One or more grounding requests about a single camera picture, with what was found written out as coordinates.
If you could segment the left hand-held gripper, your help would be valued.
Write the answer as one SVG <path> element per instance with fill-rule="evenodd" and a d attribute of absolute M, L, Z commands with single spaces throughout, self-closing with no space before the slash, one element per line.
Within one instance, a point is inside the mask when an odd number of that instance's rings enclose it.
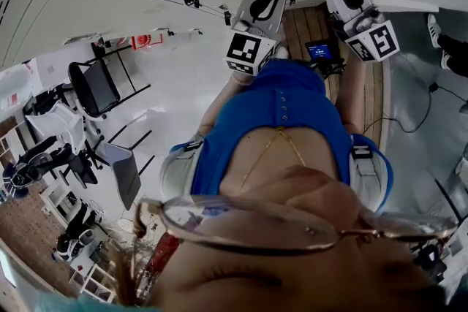
<path fill-rule="evenodd" d="M 243 0 L 227 31 L 224 61 L 234 72 L 257 76 L 272 59 L 287 0 Z"/>

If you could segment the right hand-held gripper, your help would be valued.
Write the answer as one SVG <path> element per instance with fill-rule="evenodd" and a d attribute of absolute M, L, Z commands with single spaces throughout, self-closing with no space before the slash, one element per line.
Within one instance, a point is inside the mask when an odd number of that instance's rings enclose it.
<path fill-rule="evenodd" d="M 373 0 L 325 0 L 336 36 L 363 62 L 384 61 L 400 51 L 392 23 Z"/>

